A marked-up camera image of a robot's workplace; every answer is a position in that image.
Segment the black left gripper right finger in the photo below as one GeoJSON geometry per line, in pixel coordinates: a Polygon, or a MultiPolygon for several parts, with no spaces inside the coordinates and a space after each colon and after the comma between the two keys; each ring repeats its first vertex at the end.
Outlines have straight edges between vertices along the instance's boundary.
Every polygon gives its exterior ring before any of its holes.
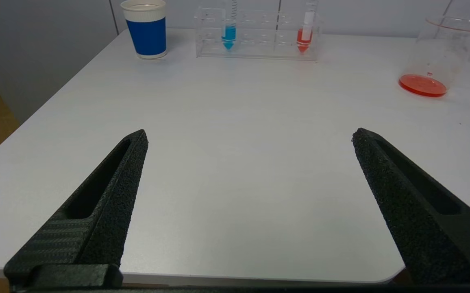
{"type": "Polygon", "coordinates": [[[470,207],[377,133],[352,143],[412,280],[470,284],[470,207]]]}

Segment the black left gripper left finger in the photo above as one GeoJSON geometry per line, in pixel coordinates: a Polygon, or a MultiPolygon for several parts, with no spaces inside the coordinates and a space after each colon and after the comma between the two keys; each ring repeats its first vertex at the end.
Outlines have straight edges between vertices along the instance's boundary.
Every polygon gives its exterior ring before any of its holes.
{"type": "Polygon", "coordinates": [[[149,141],[125,136],[4,267],[10,287],[119,287],[149,141]]]}

